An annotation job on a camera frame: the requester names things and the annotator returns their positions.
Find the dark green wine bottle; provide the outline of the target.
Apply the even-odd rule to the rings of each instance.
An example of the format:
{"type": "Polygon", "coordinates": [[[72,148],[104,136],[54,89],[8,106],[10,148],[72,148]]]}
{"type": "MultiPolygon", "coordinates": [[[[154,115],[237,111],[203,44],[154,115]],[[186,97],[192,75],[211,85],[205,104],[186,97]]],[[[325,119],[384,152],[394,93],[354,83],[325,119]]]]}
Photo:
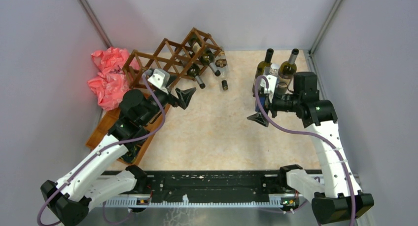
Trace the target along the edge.
{"type": "MultiPolygon", "coordinates": [[[[196,35],[192,35],[191,39],[188,41],[188,44],[192,48],[194,53],[197,53],[202,44],[196,35]]],[[[215,56],[209,48],[206,48],[202,55],[199,57],[199,61],[206,66],[209,66],[215,76],[220,76],[221,71],[217,68],[216,64],[214,63],[215,56]]]]}
{"type": "MultiPolygon", "coordinates": [[[[175,52],[177,52],[177,51],[178,51],[179,56],[186,57],[186,52],[183,49],[176,48],[175,52]]],[[[202,80],[202,78],[200,77],[200,73],[201,73],[200,67],[198,65],[194,64],[194,63],[191,65],[191,67],[186,72],[186,74],[189,77],[194,78],[194,80],[198,83],[198,85],[201,89],[204,89],[206,87],[206,85],[205,85],[204,81],[202,80]]]]}

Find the brown wooden wine rack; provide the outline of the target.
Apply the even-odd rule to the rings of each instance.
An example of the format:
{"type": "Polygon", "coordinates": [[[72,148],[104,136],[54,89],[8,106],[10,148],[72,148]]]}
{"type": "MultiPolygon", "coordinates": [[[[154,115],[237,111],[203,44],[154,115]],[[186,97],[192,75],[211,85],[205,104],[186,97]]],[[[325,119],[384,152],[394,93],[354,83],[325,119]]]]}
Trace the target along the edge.
{"type": "Polygon", "coordinates": [[[209,66],[203,65],[199,61],[199,57],[206,48],[209,48],[212,51],[215,59],[220,51],[223,50],[209,33],[205,33],[197,28],[192,28],[183,42],[178,43],[165,38],[152,54],[133,50],[124,64],[122,71],[126,75],[130,88],[145,88],[143,82],[140,81],[142,74],[149,69],[163,69],[170,75],[177,76],[173,83],[169,85],[169,87],[172,88],[181,79],[195,81],[194,78],[189,77],[186,74],[193,63],[200,67],[200,77],[202,77],[202,74],[206,70],[211,70],[209,66]],[[192,35],[196,35],[202,44],[201,49],[197,53],[194,53],[188,44],[192,35]],[[186,57],[179,56],[178,51],[175,52],[176,48],[183,49],[186,52],[186,57]]]}

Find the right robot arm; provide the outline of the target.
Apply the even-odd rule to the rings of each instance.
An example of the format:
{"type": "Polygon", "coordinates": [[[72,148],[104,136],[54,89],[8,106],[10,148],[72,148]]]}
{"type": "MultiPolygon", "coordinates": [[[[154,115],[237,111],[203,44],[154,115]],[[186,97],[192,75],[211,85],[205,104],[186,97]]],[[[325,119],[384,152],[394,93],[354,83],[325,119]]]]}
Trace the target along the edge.
{"type": "Polygon", "coordinates": [[[259,111],[249,117],[263,126],[273,125],[280,131],[309,136],[319,160],[323,183],[311,177],[299,165],[280,168],[278,188],[300,193],[312,206],[318,223],[325,225],[356,220],[374,205],[373,196],[365,193],[350,169],[342,146],[338,117],[331,101],[322,100],[313,72],[297,72],[293,91],[278,94],[276,76],[260,75],[255,82],[255,100],[259,111]],[[274,123],[279,112],[295,113],[304,130],[296,131],[274,123]]]}

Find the blue square glass bottle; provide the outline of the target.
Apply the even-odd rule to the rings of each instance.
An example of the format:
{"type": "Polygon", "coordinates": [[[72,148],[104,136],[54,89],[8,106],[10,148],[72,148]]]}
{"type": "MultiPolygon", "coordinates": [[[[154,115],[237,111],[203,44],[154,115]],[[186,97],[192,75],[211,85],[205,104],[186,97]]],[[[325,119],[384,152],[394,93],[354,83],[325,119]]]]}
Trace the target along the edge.
{"type": "MultiPolygon", "coordinates": [[[[266,67],[265,68],[265,72],[263,75],[274,75],[278,78],[279,81],[279,65],[278,64],[271,64],[270,67],[266,67]]],[[[268,112],[266,110],[266,104],[268,104],[269,100],[267,97],[265,97],[262,93],[261,93],[261,87],[260,87],[260,83],[256,86],[257,87],[257,93],[259,95],[259,100],[260,103],[263,105],[263,109],[268,112]]]]}

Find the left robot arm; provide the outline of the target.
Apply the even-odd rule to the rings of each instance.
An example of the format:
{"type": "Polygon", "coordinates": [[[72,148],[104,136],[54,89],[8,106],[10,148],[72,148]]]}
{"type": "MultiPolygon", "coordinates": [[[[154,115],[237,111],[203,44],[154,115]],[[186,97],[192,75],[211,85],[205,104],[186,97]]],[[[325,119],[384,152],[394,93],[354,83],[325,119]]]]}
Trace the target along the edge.
{"type": "Polygon", "coordinates": [[[147,189],[147,175],[135,165],[103,182],[97,183],[96,180],[112,162],[154,134],[145,127],[156,115],[165,119],[166,105],[186,109],[196,88],[176,89],[172,94],[167,89],[171,80],[169,75],[143,75],[142,80],[150,96],[145,97],[139,89],[127,91],[120,103],[120,118],[99,144],[66,175],[41,185],[44,204],[37,215],[38,225],[42,225],[41,216],[45,209],[57,217],[58,223],[75,226],[112,197],[132,190],[142,193],[147,189]]]}

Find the dark green wine bottle front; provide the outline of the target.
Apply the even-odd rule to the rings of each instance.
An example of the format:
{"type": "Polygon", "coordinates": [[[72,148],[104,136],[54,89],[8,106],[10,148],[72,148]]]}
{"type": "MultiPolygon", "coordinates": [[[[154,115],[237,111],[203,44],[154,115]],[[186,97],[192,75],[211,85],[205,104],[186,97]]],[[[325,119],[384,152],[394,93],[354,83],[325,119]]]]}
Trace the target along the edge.
{"type": "MultiPolygon", "coordinates": [[[[177,52],[177,51],[178,51],[179,56],[186,57],[186,52],[183,49],[176,48],[175,52],[177,52]]],[[[189,77],[194,78],[194,80],[198,83],[198,85],[201,89],[204,89],[206,87],[206,85],[205,85],[204,81],[202,80],[202,78],[200,77],[200,73],[201,73],[200,67],[198,65],[194,64],[194,63],[191,65],[191,67],[186,72],[186,74],[189,77]]]]}

